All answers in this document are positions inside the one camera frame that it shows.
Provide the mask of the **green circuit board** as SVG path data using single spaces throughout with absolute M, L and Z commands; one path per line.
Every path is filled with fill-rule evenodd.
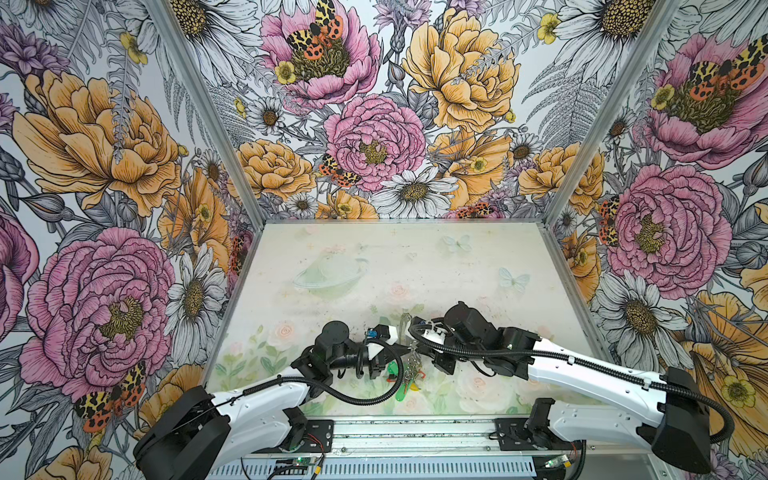
M 279 459 L 275 461 L 274 471 L 278 471 L 279 475 L 305 475 L 312 473 L 320 460 L 321 456 L 309 454 Z

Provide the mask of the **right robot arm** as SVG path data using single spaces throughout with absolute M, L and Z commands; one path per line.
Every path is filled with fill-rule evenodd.
M 712 445 L 735 430 L 728 410 L 703 395 L 685 370 L 669 368 L 660 374 L 619 367 L 534 332 L 496 327 L 463 302 L 431 321 L 412 320 L 408 332 L 447 375 L 460 361 L 480 361 L 497 376 L 554 385 L 592 399 L 586 406 L 536 399 L 526 419 L 498 423 L 502 447 L 554 450 L 605 442 L 643 449 L 684 472 L 710 474 Z

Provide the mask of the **aluminium front rail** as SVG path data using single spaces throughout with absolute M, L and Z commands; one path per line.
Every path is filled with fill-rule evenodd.
M 501 417 L 314 419 L 335 422 L 333 446 L 330 453 L 325 453 L 327 455 L 416 457 L 501 451 L 496 441 L 488 439 L 496 418 Z M 662 425 L 663 414 L 658 408 L 642 414 L 627 408 L 543 399 L 529 416 L 523 418 L 528 418 L 529 427 L 548 426 L 563 440 L 581 441 L 581 448 L 589 444 L 607 444 L 649 451 Z

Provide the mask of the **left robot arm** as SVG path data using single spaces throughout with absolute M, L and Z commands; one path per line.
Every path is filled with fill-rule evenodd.
M 259 452 L 329 449 L 332 424 L 311 421 L 302 406 L 322 394 L 352 406 L 373 406 L 404 384 L 404 357 L 395 327 L 378 325 L 354 341 L 349 327 L 331 321 L 288 368 L 243 389 L 210 393 L 197 386 L 176 400 L 134 448 L 147 479 L 204 479 L 215 468 Z M 352 371 L 377 378 L 395 364 L 389 389 L 373 398 L 344 394 L 334 378 Z

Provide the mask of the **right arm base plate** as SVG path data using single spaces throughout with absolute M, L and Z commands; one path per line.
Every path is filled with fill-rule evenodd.
M 496 441 L 501 451 L 575 451 L 579 453 L 583 443 L 566 441 L 557 437 L 548 426 L 527 425 L 528 418 L 501 417 L 494 421 L 494 429 L 488 439 Z

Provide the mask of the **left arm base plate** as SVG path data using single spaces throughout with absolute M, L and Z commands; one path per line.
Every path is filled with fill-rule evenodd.
M 302 428 L 292 428 L 288 436 L 276 447 L 257 450 L 267 453 L 330 453 L 333 446 L 335 422 L 309 419 Z

